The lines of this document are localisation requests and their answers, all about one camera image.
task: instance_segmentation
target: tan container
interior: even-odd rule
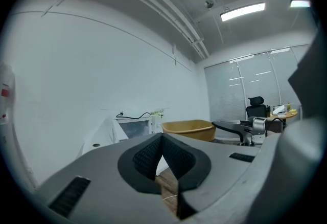
[[[186,120],[162,123],[164,133],[174,133],[192,139],[211,141],[215,138],[216,128],[209,121]]]

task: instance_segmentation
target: wooden floor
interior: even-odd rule
[[[177,194],[178,181],[170,168],[164,170],[155,178],[155,182],[161,186],[161,196],[166,206],[173,212],[177,213]]]

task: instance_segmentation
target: round table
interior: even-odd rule
[[[286,112],[285,114],[281,114],[283,115],[282,117],[279,117],[278,115],[270,115],[270,117],[268,117],[267,119],[274,119],[274,118],[280,118],[281,120],[286,120],[286,119],[290,119],[290,118],[294,118],[297,115],[297,111],[294,112]]]

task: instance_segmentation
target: black cable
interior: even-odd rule
[[[138,120],[138,119],[140,119],[141,117],[143,117],[145,114],[149,114],[149,115],[151,115],[150,113],[145,112],[145,113],[143,113],[141,116],[139,116],[138,118],[131,118],[131,117],[120,116],[120,114],[118,114],[118,115],[116,116],[116,118],[126,118],[126,119],[134,119],[134,120]]]
[[[286,125],[286,123],[283,120],[281,120],[280,118],[274,118],[272,121],[269,121],[269,124],[267,124],[267,127],[266,127],[266,136],[268,134],[268,129],[271,126],[271,123],[273,123],[275,120],[280,120],[283,123],[283,125]]]

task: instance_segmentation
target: bottle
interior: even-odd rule
[[[270,106],[267,105],[267,117],[270,117]]]

